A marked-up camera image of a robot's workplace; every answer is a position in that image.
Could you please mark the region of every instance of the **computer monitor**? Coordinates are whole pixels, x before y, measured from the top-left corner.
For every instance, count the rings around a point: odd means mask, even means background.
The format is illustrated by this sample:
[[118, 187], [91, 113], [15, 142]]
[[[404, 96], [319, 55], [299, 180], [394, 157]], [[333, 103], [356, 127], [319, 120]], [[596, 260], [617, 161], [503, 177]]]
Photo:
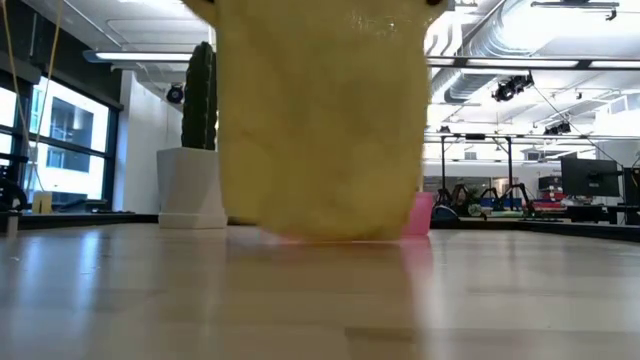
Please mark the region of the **computer monitor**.
[[620, 196], [618, 164], [608, 160], [561, 159], [562, 189], [573, 196]]
[[624, 169], [624, 203], [640, 206], [640, 168]]

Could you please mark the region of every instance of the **cactus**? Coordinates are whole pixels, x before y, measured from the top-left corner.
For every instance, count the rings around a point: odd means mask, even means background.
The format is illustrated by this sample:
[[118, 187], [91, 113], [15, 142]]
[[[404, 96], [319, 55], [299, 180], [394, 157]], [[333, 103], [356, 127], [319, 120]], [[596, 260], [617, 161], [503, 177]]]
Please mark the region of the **cactus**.
[[182, 118], [182, 146], [215, 150], [218, 96], [216, 54], [207, 42], [189, 60]]

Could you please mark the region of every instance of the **fluorescent light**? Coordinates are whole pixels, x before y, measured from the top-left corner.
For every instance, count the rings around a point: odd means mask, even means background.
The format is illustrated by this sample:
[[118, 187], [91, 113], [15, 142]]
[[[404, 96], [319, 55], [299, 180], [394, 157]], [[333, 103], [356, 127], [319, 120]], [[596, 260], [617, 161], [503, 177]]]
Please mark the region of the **fluorescent light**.
[[132, 61], [132, 62], [189, 62], [189, 53], [153, 53], [153, 52], [94, 52], [98, 62]]
[[516, 69], [460, 69], [463, 74], [469, 75], [529, 75], [528, 70], [516, 70]]
[[506, 68], [571, 68], [578, 65], [577, 60], [545, 60], [545, 59], [469, 59], [467, 66], [472, 67], [506, 67]]
[[640, 60], [627, 60], [627, 61], [594, 61], [591, 63], [591, 68], [630, 68], [640, 69]]
[[429, 57], [427, 58], [427, 65], [429, 66], [451, 66], [453, 65], [454, 59], [451, 58], [437, 58], [437, 57]]
[[148, 4], [148, 5], [182, 5], [182, 0], [118, 0], [121, 3]]

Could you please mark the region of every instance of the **potted cactus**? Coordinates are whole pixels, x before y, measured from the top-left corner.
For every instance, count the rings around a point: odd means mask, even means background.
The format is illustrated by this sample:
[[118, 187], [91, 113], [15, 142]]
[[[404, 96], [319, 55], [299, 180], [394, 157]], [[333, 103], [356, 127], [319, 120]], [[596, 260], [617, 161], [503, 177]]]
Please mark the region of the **potted cactus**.
[[215, 229], [227, 225], [216, 149], [216, 54], [203, 42], [187, 70], [182, 147], [158, 151], [160, 227]]

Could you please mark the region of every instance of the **yellow cloth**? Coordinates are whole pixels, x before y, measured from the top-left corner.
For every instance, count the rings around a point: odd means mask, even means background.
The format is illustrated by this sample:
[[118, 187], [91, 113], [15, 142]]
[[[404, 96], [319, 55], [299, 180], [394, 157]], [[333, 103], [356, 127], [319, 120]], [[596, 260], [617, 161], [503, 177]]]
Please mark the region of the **yellow cloth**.
[[420, 171], [425, 0], [185, 0], [217, 33], [229, 216], [309, 239], [396, 236]]

